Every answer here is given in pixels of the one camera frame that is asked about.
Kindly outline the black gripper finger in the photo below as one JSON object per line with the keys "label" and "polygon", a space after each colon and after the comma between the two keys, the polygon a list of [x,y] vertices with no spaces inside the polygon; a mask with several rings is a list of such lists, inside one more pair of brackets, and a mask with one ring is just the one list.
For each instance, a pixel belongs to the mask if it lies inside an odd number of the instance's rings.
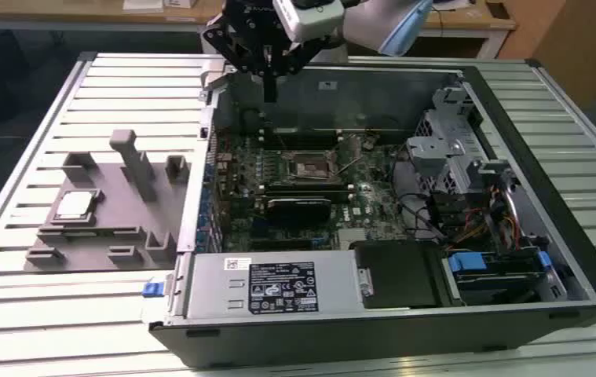
{"label": "black gripper finger", "polygon": [[232,26],[225,15],[217,15],[206,24],[201,36],[210,47],[222,55],[232,66],[241,72],[260,78],[262,87],[262,100],[272,102],[272,73],[262,47],[252,41],[249,36],[236,42],[228,31]]}
{"label": "black gripper finger", "polygon": [[281,42],[270,47],[270,103],[277,100],[277,80],[286,75],[296,75],[325,47],[325,37],[314,38],[290,47]]}

